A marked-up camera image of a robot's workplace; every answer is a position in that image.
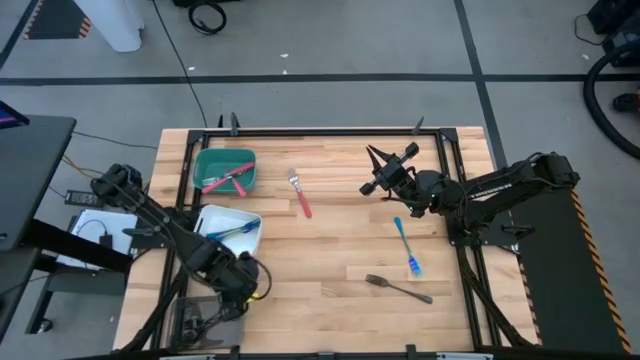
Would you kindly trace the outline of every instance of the metal fork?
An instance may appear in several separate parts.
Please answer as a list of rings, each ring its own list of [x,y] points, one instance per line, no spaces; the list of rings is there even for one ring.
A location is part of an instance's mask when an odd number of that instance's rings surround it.
[[[293,185],[294,188],[296,188],[296,192],[298,193],[298,200],[300,200],[300,205],[302,205],[304,215],[308,218],[311,218],[311,208],[309,207],[309,203],[302,193],[298,174],[296,174],[296,169],[294,168],[289,169],[289,182],[291,183],[291,185]]]
[[[383,277],[367,274],[365,280],[368,283],[371,283],[373,285],[377,285],[377,286],[380,286],[380,287],[390,287],[390,288],[396,289],[398,291],[402,291],[403,293],[405,293],[407,295],[411,295],[416,299],[419,299],[421,301],[426,302],[427,304],[432,304],[433,303],[433,298],[431,296],[422,295],[422,294],[414,293],[414,292],[409,291],[409,290],[401,289],[401,288],[399,288],[397,286],[391,285],[391,283],[389,283],[389,281],[387,279],[383,278]]]

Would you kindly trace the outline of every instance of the wooden tabletop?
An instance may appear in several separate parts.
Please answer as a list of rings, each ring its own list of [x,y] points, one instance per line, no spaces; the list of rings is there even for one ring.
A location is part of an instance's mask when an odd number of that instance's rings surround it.
[[[467,177],[493,171],[483,129],[457,130]],[[187,132],[162,133],[149,193],[161,205],[175,205]],[[273,290],[251,304],[242,352],[400,352],[406,344],[415,344],[418,351],[472,350],[460,273],[444,219],[430,214],[413,219],[404,205],[381,202],[380,190],[369,197],[358,191],[372,177],[365,145],[400,153],[411,141],[418,143],[420,153],[409,165],[439,170],[435,142],[425,136],[212,140],[210,147],[251,148],[257,155],[256,188],[247,198],[202,197],[203,204],[250,211],[264,219],[257,257],[273,275]],[[447,152],[452,163],[450,149]],[[292,166],[313,211],[311,219],[304,216],[287,181]],[[190,186],[186,199],[192,194]],[[402,218],[423,268],[419,279],[408,269],[394,216]],[[152,250],[133,265],[114,348],[133,338],[156,305],[165,256],[165,250]],[[484,257],[494,300],[524,337],[537,342],[515,256],[485,247]],[[427,305],[374,287],[364,281],[366,274],[431,295],[434,302]],[[265,286],[262,274],[259,289]],[[189,296],[210,294],[190,282]],[[478,314],[488,343],[484,311]]]

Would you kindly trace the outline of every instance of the blue utensil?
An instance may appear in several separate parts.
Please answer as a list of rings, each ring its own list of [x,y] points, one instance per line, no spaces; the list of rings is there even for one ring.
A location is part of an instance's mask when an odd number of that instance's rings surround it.
[[[402,220],[399,217],[393,218],[393,222],[396,223],[398,227],[398,231],[400,231],[400,236],[402,237],[402,242],[404,242],[404,247],[407,249],[407,255],[409,255],[409,268],[411,269],[411,273],[415,276],[422,275],[422,269],[420,268],[420,264],[418,264],[418,260],[413,257],[411,253],[411,248],[409,247],[409,243],[407,242],[407,238],[404,236],[404,230],[402,229]]]
[[[248,233],[249,231],[256,229],[258,226],[260,226],[260,219],[255,219],[237,228],[218,231],[214,233],[208,233],[206,238],[208,240],[216,240],[216,241],[223,242],[224,240],[226,240],[231,236]]]

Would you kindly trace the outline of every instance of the green bowl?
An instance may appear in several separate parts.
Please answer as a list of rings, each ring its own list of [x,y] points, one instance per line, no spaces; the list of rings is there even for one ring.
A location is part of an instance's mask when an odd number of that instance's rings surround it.
[[[204,149],[196,157],[193,185],[203,189],[209,185],[203,184],[205,179],[221,178],[226,172],[255,161],[256,153],[249,149]],[[247,193],[251,192],[256,185],[255,166],[235,178]],[[231,181],[226,181],[211,193],[237,193],[237,191]]]

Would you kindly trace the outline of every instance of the floor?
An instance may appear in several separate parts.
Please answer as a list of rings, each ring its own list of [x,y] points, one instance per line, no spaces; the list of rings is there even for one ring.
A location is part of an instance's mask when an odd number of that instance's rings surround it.
[[[539,150],[567,155],[582,176],[583,207],[639,351],[640,165],[595,127],[580,76],[542,76],[584,74],[602,56],[573,35],[573,18],[594,0],[243,0],[223,4],[229,23],[212,37],[191,28],[186,10],[157,1],[193,68],[208,124],[231,111],[244,127],[413,125],[424,116],[425,125],[484,126],[497,164]],[[134,0],[145,29],[142,48],[133,53],[112,51],[95,28],[82,40],[23,40],[22,27],[15,29],[30,3],[33,8],[30,0],[4,0],[0,9],[0,99],[26,114],[71,116],[78,131],[137,144],[156,144],[163,128],[204,125],[177,78],[182,70],[150,1]],[[597,39],[588,24],[580,25]],[[505,74],[527,76],[491,76]],[[636,87],[603,82],[597,92],[606,104]],[[640,143],[637,117],[605,111]],[[67,154],[81,166],[126,162],[144,175],[155,157],[153,150],[77,136]],[[51,185],[60,192],[89,189],[66,165]],[[79,211],[47,192],[37,217],[64,227]],[[55,329],[24,335],[39,286],[28,287],[0,357],[62,359],[110,350],[118,297],[56,295],[47,314]]]

